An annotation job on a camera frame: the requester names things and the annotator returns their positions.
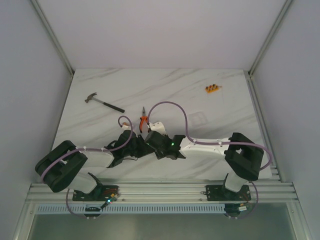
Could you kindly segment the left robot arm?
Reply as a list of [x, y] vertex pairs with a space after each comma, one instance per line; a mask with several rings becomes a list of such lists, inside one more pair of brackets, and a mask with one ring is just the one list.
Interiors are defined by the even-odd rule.
[[88, 149], [90, 152], [106, 154], [110, 163], [105, 160], [89, 160], [85, 150], [77, 148], [70, 140], [65, 140], [36, 164], [35, 171], [54, 193], [67, 188], [78, 189], [90, 201], [97, 201], [102, 196], [102, 188], [95, 179], [96, 174], [85, 170], [86, 168], [113, 168], [127, 157], [140, 159], [155, 152], [140, 134], [130, 130], [124, 130], [117, 140], [103, 148]]

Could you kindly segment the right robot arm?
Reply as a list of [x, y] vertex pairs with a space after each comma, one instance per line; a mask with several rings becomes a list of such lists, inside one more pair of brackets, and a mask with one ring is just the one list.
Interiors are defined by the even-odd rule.
[[144, 142], [151, 147], [158, 159], [172, 160], [191, 157], [223, 160], [231, 168], [226, 174], [221, 193], [228, 200], [234, 199], [245, 183], [259, 178], [264, 150], [241, 133], [235, 132], [221, 142], [204, 139], [189, 140], [185, 135], [169, 138], [157, 131], [150, 131]]

